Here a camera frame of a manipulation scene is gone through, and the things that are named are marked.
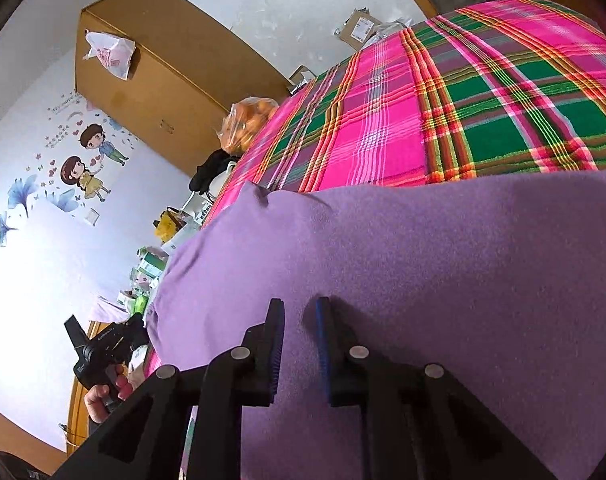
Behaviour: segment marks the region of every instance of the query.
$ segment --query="purple blanket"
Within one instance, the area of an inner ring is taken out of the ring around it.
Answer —
[[[360,478],[356,408],[325,403],[314,302],[368,346],[440,362],[560,480],[606,451],[606,172],[297,194],[245,184],[152,306],[163,362],[207,364],[286,305],[275,405],[243,411],[246,480]]]

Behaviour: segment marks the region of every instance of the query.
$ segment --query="metal screw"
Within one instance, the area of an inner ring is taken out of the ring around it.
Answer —
[[[427,365],[424,371],[430,379],[441,379],[445,374],[441,365]]]
[[[365,346],[353,346],[350,348],[350,355],[355,359],[365,359],[369,355],[369,350]]]
[[[163,365],[158,368],[157,377],[159,379],[169,379],[170,377],[173,377],[175,373],[176,368],[174,368],[172,365]]]
[[[236,348],[232,348],[230,354],[232,355],[232,359],[237,359],[240,361],[241,359],[247,359],[250,357],[250,349],[245,348],[244,346],[237,346]]]

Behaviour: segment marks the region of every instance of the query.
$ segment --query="cardboard box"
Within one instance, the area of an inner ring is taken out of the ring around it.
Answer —
[[[358,52],[363,44],[374,35],[372,30],[374,26],[380,23],[379,20],[369,15],[367,9],[355,10],[338,37]]]
[[[294,95],[299,89],[303,88],[307,83],[316,78],[316,74],[312,72],[307,66],[300,65],[294,74],[289,76],[289,80],[292,84],[288,86],[289,93]]]
[[[136,43],[128,80],[110,74],[85,30]],[[250,46],[187,0],[100,0],[81,11],[76,90],[174,166],[193,175],[221,147],[231,105],[255,96],[282,102],[289,82]]]

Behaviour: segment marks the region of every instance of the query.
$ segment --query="cartoon boy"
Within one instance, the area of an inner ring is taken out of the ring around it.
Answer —
[[[111,158],[120,165],[125,166],[125,161],[129,156],[124,156],[119,150],[114,148],[111,142],[105,140],[105,132],[99,124],[90,124],[80,137],[81,146],[88,150],[99,149],[100,160],[104,157]]]

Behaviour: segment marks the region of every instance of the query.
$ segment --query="hand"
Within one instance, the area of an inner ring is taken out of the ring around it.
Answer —
[[[117,366],[116,373],[116,389],[118,390],[118,398],[126,400],[131,396],[134,388],[128,382],[128,378],[123,375],[123,367]],[[105,409],[105,405],[102,400],[110,395],[110,387],[106,384],[96,384],[93,388],[85,394],[85,405],[87,407],[87,413],[90,418],[97,424],[101,424],[107,420],[109,413]]]

